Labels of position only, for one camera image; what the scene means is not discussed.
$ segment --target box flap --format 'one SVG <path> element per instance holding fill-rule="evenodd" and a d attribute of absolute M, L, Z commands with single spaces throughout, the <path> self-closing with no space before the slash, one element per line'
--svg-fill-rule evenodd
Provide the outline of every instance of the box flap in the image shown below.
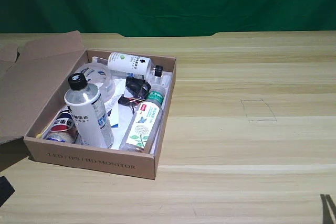
<path fill-rule="evenodd" d="M 17 45 L 8 44 L 0 48 L 0 78 L 15 63 L 17 57 Z"/>
<path fill-rule="evenodd" d="M 17 61 L 24 62 L 82 50 L 84 46 L 79 31 L 71 31 L 27 42 Z"/>
<path fill-rule="evenodd" d="M 87 62 L 78 36 L 73 32 L 29 42 L 19 60 L 0 79 L 0 137 L 8 141 L 11 136 L 26 135 L 51 99 L 63 100 L 64 94 L 57 94 L 57 90 L 67 88 L 66 79 L 78 62 Z"/>
<path fill-rule="evenodd" d="M 22 136 L 0 136 L 0 145 L 8 143 L 13 140 L 23 138 Z"/>

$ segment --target light wood grain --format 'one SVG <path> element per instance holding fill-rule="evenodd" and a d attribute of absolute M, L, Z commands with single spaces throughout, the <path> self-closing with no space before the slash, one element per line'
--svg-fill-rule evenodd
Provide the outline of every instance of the light wood grain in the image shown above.
<path fill-rule="evenodd" d="M 1 173 L 16 193 L 0 223 L 322 223 L 320 194 L 336 202 L 336 31 L 83 43 L 177 57 L 157 179 L 24 159 Z"/>

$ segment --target pepsi can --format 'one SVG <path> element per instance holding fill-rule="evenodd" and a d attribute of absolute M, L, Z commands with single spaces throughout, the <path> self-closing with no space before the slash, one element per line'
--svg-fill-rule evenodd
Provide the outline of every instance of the pepsi can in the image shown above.
<path fill-rule="evenodd" d="M 70 111 L 65 106 L 55 119 L 50 132 L 46 136 L 47 140 L 65 142 L 73 144 L 77 137 L 77 129 L 71 117 Z"/>

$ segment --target green fabric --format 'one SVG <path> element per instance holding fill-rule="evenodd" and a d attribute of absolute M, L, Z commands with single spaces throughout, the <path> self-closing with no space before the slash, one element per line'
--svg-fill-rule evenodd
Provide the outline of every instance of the green fabric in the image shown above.
<path fill-rule="evenodd" d="M 336 0 L 0 0 L 0 33 L 335 30 Z"/>

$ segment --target white plastic bottle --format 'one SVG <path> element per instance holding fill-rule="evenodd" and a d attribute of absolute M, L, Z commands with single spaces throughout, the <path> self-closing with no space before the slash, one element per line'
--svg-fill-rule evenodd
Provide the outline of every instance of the white plastic bottle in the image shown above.
<path fill-rule="evenodd" d="M 144 102 L 138 105 L 125 136 L 120 144 L 120 150 L 149 153 L 153 146 L 162 117 L 165 88 L 161 84 L 162 68 L 155 72 L 155 82 Z"/>
<path fill-rule="evenodd" d="M 148 81 L 154 74 L 154 64 L 150 58 L 112 52 L 108 61 L 108 68 L 113 75 L 133 77 Z"/>
<path fill-rule="evenodd" d="M 68 81 L 70 89 L 64 100 L 83 145 L 109 148 L 113 144 L 113 134 L 98 87 L 87 83 L 82 73 L 70 75 Z"/>

